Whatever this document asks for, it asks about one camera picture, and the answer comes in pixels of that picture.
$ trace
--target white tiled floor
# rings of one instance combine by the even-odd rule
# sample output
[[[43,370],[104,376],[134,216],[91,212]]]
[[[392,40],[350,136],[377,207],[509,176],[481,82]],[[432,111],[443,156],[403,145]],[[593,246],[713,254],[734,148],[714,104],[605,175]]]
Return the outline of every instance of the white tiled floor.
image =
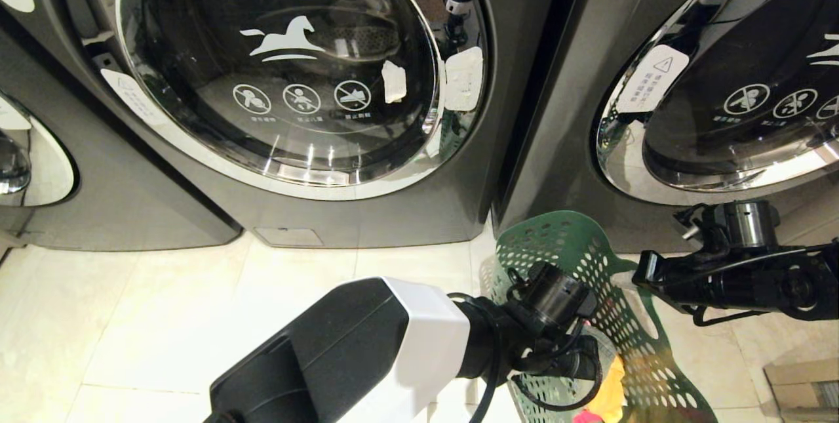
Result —
[[[57,252],[0,266],[0,422],[202,421],[211,381],[333,286],[389,275],[480,292],[494,238],[365,251]],[[773,423],[762,367],[839,355],[839,325],[767,315],[707,329],[657,310],[681,369],[723,423]],[[482,385],[455,381],[414,423],[468,421]],[[507,388],[487,423],[519,421]]]

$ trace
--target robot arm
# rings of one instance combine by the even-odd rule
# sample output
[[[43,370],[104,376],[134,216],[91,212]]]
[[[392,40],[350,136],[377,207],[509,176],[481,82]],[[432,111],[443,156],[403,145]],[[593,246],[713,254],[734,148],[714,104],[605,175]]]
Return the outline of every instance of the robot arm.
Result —
[[[701,249],[681,258],[645,251],[633,283],[693,315],[699,327],[767,312],[804,321],[839,318],[839,240],[779,246],[778,212],[767,201],[696,205],[675,218]],[[746,312],[706,321],[709,307]]]
[[[579,336],[594,294],[550,264],[513,277],[503,306],[384,277],[345,283],[215,381],[206,422],[410,422],[453,378],[485,378],[480,421],[513,370],[597,387],[596,342]]]
[[[766,312],[839,318],[839,241],[780,247],[777,215],[761,201],[698,205],[676,217],[702,248],[682,258],[642,253],[633,283],[696,324]],[[596,340],[581,334],[596,312],[594,292],[546,262],[526,279],[507,274],[513,285],[500,305],[382,277],[345,283],[213,383],[206,423],[409,423],[453,378],[485,379],[476,423],[507,379],[546,410],[581,408],[603,377]],[[707,307],[746,312],[704,321]],[[550,405],[521,373],[594,385],[573,405]]]

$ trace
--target glass door window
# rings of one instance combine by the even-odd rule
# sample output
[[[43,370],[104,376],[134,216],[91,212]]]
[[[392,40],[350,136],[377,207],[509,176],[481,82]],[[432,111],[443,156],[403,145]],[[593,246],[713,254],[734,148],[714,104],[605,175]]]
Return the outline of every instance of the glass door window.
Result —
[[[458,146],[477,117],[478,107],[452,111],[444,102],[444,62],[482,55],[486,44],[477,0],[117,5],[135,77],[204,148],[201,160],[278,193],[389,193],[450,157],[446,145]],[[317,192],[406,177],[347,195]]]

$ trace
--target laundry basket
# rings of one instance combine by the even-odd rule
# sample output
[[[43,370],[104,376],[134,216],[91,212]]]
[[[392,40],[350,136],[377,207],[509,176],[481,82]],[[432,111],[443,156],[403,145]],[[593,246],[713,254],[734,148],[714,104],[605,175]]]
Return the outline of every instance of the laundry basket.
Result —
[[[635,271],[638,264],[615,256],[606,234],[594,220],[574,211],[542,214],[504,232],[496,253],[498,262],[489,289],[495,303],[506,301],[505,294],[511,285],[506,268],[515,268],[526,277],[527,269],[537,261],[556,264],[596,291],[599,309],[591,324],[614,342],[626,370],[623,389],[627,406],[623,408],[621,421],[716,422],[713,410],[674,363],[650,294],[638,291],[642,306],[650,316],[646,322],[654,325],[657,338],[644,330],[645,317],[635,315],[623,289],[612,285],[611,276]],[[568,378],[526,377],[522,381],[548,403],[567,405],[582,397],[575,394],[576,383]],[[546,411],[530,402],[515,386],[513,391],[528,423],[572,423],[574,415],[579,413]]]

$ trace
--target washing machine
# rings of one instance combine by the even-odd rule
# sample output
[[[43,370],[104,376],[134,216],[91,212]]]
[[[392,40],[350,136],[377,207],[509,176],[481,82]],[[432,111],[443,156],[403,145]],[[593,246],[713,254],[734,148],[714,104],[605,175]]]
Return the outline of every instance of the washing machine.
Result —
[[[0,237],[7,243],[148,251],[214,246],[240,234],[135,148],[130,133],[121,136],[114,116],[78,83],[66,83],[69,73],[2,10],[0,61]]]
[[[3,1],[265,243],[396,247],[482,231],[552,0]]]
[[[684,252],[675,211],[753,198],[782,241],[836,229],[839,0],[572,0],[555,31],[498,231],[570,209],[618,252]]]

